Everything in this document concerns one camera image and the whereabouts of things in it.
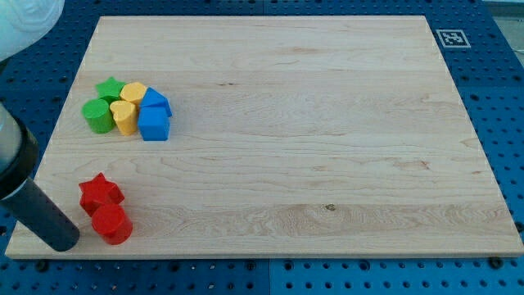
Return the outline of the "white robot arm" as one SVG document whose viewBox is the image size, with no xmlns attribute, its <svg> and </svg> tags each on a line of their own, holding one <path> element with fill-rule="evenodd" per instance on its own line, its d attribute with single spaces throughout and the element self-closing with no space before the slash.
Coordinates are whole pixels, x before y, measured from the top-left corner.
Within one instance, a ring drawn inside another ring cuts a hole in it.
<svg viewBox="0 0 524 295">
<path fill-rule="evenodd" d="M 1 0 L 1 61 L 39 41 L 57 23 L 64 6 L 64 0 Z M 20 145 L 20 126 L 1 104 L 1 172 Z"/>
</svg>

